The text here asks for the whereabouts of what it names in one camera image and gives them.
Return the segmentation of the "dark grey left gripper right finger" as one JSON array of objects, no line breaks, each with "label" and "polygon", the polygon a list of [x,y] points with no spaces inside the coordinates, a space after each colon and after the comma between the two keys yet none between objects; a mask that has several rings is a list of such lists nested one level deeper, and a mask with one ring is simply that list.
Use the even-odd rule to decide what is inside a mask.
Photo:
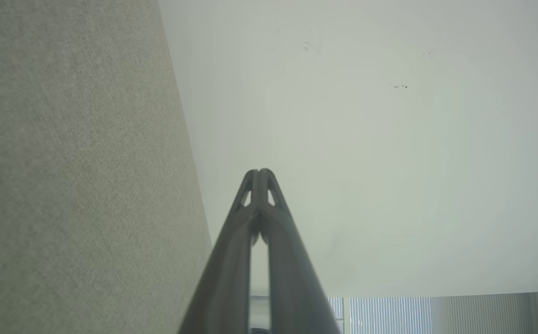
[{"label": "dark grey left gripper right finger", "polygon": [[339,328],[273,171],[259,172],[261,234],[268,249],[271,332],[338,334]]}]

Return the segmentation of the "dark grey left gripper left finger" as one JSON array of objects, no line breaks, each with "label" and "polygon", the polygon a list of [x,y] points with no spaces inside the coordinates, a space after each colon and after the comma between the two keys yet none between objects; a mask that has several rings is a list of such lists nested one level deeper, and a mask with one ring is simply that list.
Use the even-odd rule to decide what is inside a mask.
[{"label": "dark grey left gripper left finger", "polygon": [[247,334],[251,249],[260,223],[258,170],[242,180],[207,266],[182,320],[180,334]]}]

